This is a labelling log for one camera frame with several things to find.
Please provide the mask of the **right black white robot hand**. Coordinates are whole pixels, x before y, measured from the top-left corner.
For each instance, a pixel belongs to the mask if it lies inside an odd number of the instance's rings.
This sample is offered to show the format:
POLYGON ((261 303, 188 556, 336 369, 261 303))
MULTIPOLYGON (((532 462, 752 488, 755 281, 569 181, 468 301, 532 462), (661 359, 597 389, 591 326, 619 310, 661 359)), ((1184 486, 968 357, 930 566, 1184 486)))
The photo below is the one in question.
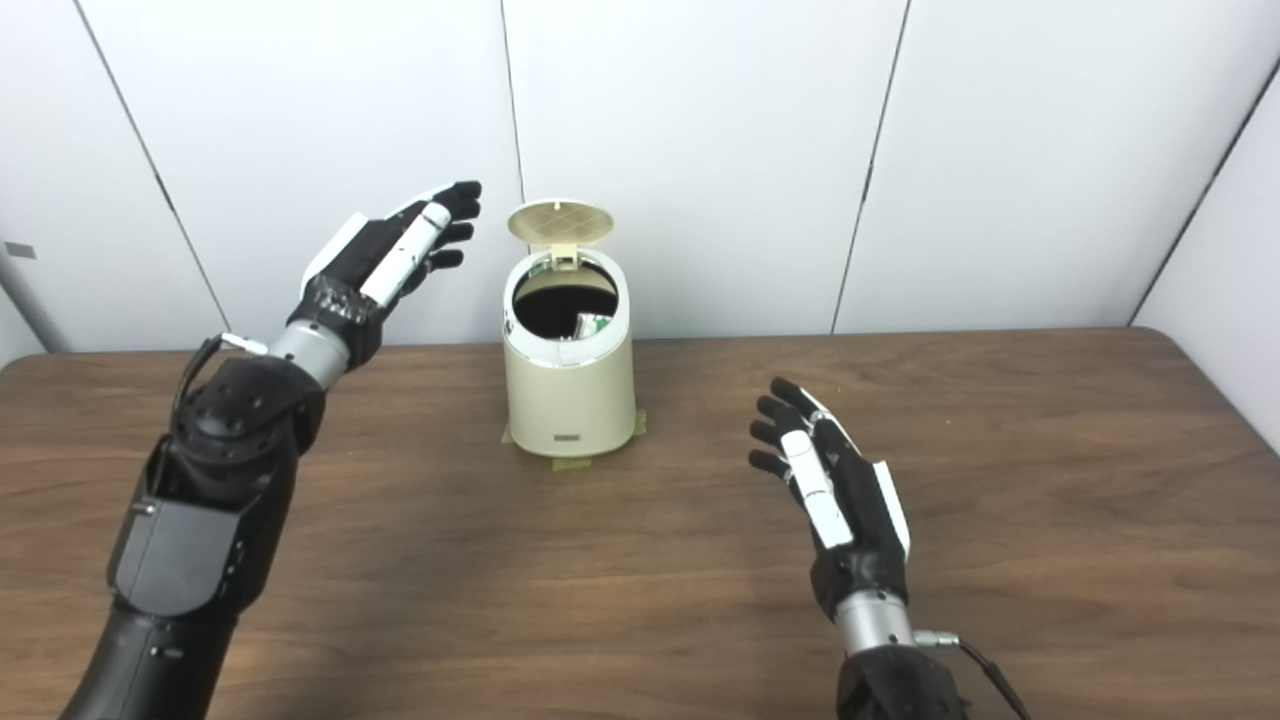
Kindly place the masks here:
POLYGON ((810 583, 823 614, 859 591, 908 601, 910 532, 886 462, 867 459, 838 418, 801 386, 771 380, 750 436, 749 464, 785 484, 804 511, 815 559, 810 583))

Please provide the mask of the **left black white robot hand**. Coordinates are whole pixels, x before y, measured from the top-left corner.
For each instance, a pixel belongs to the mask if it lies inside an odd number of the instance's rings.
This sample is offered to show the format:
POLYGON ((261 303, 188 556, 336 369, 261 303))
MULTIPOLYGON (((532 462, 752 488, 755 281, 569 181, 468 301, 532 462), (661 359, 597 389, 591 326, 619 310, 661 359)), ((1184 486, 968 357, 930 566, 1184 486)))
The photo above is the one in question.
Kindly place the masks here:
POLYGON ((474 237, 481 195, 481 182, 457 181, 383 218, 353 214, 308 264, 288 322, 335 336, 347 370, 362 366, 401 300, 431 273, 463 263, 460 245, 474 237))

